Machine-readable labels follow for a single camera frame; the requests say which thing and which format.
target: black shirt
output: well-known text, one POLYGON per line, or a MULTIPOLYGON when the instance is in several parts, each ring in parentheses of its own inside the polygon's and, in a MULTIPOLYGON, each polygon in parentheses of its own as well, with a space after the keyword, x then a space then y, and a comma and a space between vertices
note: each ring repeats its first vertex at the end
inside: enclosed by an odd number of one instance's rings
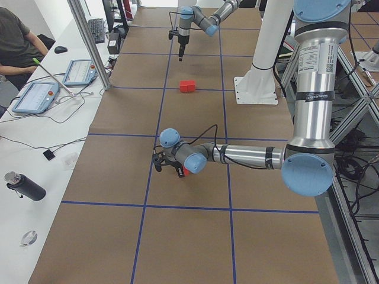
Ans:
POLYGON ((43 55, 24 38, 30 29, 11 11, 0 7, 0 63, 4 66, 36 65, 33 57, 42 61, 43 55))

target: person's arm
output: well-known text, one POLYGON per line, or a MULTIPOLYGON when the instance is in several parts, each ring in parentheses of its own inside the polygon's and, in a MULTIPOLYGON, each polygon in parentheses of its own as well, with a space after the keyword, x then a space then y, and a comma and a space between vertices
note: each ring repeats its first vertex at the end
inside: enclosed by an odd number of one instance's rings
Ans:
POLYGON ((30 67, 12 67, 12 66, 4 66, 0 64, 0 74, 1 75, 21 75, 21 74, 32 74, 37 66, 30 67))
POLYGON ((47 54, 47 52, 49 52, 49 50, 43 44, 43 42, 35 34, 33 34, 31 31, 27 35, 24 35, 24 38, 26 38, 28 41, 30 41, 30 43, 32 45, 34 45, 36 47, 36 49, 38 49, 40 51, 40 53, 42 53, 43 56, 45 56, 47 54))

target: black computer mouse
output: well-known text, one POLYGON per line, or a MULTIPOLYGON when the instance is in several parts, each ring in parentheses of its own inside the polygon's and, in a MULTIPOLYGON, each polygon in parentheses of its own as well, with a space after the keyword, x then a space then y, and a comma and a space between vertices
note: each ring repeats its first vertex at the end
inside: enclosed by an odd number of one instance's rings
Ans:
POLYGON ((57 46, 55 49, 54 49, 54 52, 55 53, 63 53, 63 52, 66 52, 67 51, 67 47, 64 47, 64 46, 57 46))

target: person's hand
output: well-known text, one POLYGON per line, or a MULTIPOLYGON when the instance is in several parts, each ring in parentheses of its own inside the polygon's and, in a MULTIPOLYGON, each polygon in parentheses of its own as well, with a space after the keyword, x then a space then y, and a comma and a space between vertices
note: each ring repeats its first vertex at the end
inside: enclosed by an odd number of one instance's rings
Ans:
POLYGON ((30 67, 26 67, 26 73, 28 74, 33 74, 33 72, 36 70, 37 66, 30 66, 30 67))

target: keyboard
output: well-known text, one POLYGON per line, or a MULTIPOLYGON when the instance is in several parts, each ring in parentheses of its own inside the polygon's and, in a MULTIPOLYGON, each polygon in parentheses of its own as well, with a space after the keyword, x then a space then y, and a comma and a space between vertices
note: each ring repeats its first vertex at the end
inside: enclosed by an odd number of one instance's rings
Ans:
POLYGON ((90 19, 88 20, 88 27, 95 43, 103 43, 105 41, 105 28, 102 19, 90 19))

